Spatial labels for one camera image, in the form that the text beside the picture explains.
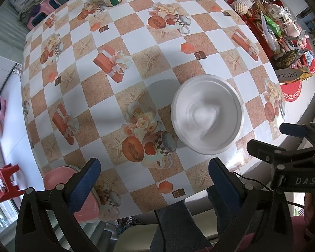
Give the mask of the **pink square plate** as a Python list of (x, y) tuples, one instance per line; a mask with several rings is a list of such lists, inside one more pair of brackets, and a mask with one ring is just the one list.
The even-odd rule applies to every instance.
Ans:
[(65, 185), (68, 209), (78, 222), (95, 220), (99, 215), (100, 202), (93, 194), (93, 186), (101, 172), (96, 159), (89, 161), (80, 171), (69, 165), (57, 167), (44, 176), (44, 187), (52, 190), (59, 184)]

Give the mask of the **large white bowl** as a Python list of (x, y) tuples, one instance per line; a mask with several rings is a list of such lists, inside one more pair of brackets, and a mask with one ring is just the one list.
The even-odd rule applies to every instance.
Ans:
[(199, 154), (215, 155), (236, 142), (244, 125), (244, 109), (227, 81), (198, 75), (182, 83), (175, 93), (171, 122), (184, 145)]

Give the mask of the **red plastic stool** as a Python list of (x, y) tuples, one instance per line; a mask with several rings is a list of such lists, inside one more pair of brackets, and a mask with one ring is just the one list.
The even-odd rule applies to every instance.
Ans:
[(0, 203), (19, 197), (25, 193), (24, 189), (20, 189), (18, 185), (13, 185), (10, 179), (19, 169), (18, 164), (11, 165), (11, 163), (0, 167)]

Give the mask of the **red tray with clutter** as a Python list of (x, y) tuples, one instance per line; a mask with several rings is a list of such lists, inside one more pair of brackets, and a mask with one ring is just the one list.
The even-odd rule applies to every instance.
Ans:
[(228, 0), (228, 4), (255, 34), (270, 59), (283, 97), (298, 99), (302, 82), (315, 73), (315, 56), (308, 34), (280, 0)]

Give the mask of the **pink basin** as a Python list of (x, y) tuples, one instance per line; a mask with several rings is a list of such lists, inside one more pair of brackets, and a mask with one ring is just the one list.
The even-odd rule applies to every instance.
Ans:
[(0, 121), (5, 117), (6, 101), (0, 96)]

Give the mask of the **checkered tablecloth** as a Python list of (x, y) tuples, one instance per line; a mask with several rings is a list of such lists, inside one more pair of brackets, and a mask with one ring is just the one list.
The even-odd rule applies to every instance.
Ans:
[(208, 188), (208, 157), (171, 122), (179, 86), (210, 74), (238, 93), (244, 125), (220, 154), (232, 171), (250, 139), (272, 142), (288, 113), (259, 41), (225, 0), (69, 0), (26, 36), (22, 104), (42, 175), (101, 161), (101, 220), (135, 216)]

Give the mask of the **pink plastic stool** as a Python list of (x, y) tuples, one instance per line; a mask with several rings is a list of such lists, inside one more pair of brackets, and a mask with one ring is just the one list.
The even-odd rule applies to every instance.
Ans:
[(29, 30), (32, 30), (60, 6), (61, 4), (56, 0), (43, 0), (37, 3), (32, 6), (30, 12), (27, 14), (28, 22), (26, 26)]

